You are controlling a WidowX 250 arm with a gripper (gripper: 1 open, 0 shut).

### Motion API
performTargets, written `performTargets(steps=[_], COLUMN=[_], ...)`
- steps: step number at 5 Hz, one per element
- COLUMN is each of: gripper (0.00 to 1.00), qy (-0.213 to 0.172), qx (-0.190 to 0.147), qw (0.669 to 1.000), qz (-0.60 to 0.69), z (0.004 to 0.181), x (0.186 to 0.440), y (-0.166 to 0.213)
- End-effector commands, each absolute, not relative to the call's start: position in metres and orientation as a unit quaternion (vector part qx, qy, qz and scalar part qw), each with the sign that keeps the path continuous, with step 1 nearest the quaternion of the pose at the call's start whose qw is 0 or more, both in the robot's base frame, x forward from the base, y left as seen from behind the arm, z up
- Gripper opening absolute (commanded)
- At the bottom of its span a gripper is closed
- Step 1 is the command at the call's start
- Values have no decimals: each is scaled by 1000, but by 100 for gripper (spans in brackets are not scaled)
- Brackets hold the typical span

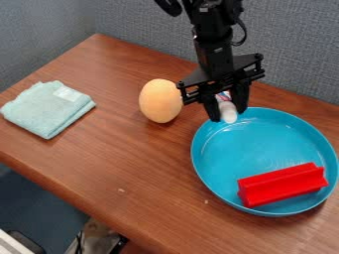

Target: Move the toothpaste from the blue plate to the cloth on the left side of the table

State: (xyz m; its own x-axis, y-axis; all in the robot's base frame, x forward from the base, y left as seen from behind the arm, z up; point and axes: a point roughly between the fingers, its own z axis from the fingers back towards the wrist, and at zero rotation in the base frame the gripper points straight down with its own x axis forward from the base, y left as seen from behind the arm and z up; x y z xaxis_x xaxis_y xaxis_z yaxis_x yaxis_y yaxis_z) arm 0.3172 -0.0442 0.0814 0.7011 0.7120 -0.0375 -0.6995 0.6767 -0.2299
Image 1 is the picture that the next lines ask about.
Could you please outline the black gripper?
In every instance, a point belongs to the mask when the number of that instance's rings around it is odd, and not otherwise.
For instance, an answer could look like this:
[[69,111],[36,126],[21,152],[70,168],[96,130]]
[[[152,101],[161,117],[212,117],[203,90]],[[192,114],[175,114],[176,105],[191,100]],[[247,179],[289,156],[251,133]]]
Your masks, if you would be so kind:
[[232,35],[213,40],[203,40],[193,34],[193,43],[199,67],[177,82],[183,103],[204,104],[212,122],[221,120],[219,102],[213,94],[228,90],[237,112],[248,108],[251,84],[264,77],[261,54],[235,56],[232,52]]

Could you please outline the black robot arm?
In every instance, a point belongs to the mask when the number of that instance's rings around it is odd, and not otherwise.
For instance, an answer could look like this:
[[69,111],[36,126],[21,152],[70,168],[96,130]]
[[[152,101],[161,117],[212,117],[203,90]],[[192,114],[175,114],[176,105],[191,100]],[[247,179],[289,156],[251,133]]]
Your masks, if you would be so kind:
[[176,87],[183,104],[201,103],[209,119],[219,122],[221,112],[216,95],[228,90],[236,110],[243,113],[248,108],[251,84],[264,77],[263,55],[235,56],[232,53],[232,47],[244,43],[248,34],[240,19],[243,0],[153,1],[172,17],[187,13],[199,66]]

